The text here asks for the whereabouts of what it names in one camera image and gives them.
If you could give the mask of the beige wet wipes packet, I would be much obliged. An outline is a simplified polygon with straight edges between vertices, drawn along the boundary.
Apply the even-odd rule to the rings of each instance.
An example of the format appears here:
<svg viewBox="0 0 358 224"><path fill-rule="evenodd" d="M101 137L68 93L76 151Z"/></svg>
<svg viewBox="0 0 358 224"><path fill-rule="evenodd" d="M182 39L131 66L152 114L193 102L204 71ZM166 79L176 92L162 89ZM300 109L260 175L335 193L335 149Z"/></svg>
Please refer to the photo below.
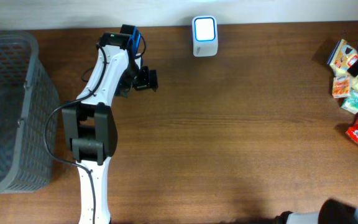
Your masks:
<svg viewBox="0 0 358 224"><path fill-rule="evenodd" d="M358 77L353 77L347 70L358 60L357 50L341 39L331 52L327 64L332 68L334 77L349 75L351 78L351 89L358 91Z"/></svg>

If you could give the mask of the orange tissue pack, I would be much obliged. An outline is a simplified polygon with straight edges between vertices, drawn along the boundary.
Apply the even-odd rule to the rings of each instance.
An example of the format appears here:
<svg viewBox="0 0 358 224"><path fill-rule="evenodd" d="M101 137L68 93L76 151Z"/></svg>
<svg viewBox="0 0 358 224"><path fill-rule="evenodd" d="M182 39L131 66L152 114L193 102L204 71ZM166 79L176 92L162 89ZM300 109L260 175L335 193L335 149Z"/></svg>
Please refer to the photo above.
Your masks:
<svg viewBox="0 0 358 224"><path fill-rule="evenodd" d="M346 98L350 96L351 91L351 78L349 75L342 77L334 77L332 96L334 98Z"/></svg>

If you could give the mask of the green tissue pack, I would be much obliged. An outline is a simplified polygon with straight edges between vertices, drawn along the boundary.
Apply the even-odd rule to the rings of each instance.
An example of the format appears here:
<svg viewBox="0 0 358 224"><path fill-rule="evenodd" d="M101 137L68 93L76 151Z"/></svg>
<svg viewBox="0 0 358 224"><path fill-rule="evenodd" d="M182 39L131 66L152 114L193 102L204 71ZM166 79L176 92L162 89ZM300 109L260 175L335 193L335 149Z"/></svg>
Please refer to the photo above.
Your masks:
<svg viewBox="0 0 358 224"><path fill-rule="evenodd" d="M351 90L350 95L343 101L341 108L352 113L358 113L358 91Z"/></svg>

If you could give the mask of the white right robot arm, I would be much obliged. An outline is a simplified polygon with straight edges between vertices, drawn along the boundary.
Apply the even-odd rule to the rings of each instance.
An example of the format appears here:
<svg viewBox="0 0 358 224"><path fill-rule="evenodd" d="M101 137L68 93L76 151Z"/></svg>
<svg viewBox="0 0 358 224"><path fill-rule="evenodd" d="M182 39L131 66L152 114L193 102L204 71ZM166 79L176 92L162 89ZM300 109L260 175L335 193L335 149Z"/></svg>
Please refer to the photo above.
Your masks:
<svg viewBox="0 0 358 224"><path fill-rule="evenodd" d="M276 224L297 224L297 223L358 223L358 207L329 199L325 201L319 212L315 213L292 213L283 212L275 217Z"/></svg>

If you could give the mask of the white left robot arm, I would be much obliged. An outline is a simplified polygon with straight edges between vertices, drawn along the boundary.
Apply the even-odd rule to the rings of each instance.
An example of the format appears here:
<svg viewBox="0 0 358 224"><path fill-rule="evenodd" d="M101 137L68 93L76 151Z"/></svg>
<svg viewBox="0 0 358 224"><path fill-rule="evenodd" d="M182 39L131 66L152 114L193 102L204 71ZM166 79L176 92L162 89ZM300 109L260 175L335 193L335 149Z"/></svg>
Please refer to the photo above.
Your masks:
<svg viewBox="0 0 358 224"><path fill-rule="evenodd" d="M67 148L80 176L80 223L110 223L108 169L117 148L112 101L131 90L158 89L156 70L143 64L136 26L105 32L96 44L98 59L83 91L62 108Z"/></svg>

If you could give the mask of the white barcode scanner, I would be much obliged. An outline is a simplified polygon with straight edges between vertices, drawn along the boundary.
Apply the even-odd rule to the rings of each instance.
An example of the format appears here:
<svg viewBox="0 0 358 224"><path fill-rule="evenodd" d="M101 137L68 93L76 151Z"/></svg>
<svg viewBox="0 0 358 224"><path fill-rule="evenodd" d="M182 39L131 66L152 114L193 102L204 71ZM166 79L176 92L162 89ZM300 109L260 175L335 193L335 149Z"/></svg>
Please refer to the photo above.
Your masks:
<svg viewBox="0 0 358 224"><path fill-rule="evenodd" d="M218 52L217 22L213 16L196 16L192 20L193 55L212 57Z"/></svg>

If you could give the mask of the grey plastic mesh basket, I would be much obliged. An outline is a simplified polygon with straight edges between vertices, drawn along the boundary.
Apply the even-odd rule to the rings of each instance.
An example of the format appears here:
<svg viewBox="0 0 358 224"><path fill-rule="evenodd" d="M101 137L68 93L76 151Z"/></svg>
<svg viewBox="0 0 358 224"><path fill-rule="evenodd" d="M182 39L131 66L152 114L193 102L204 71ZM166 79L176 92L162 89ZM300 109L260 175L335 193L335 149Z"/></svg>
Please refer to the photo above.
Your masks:
<svg viewBox="0 0 358 224"><path fill-rule="evenodd" d="M58 91L34 36L0 31L0 194L37 191L52 179Z"/></svg>

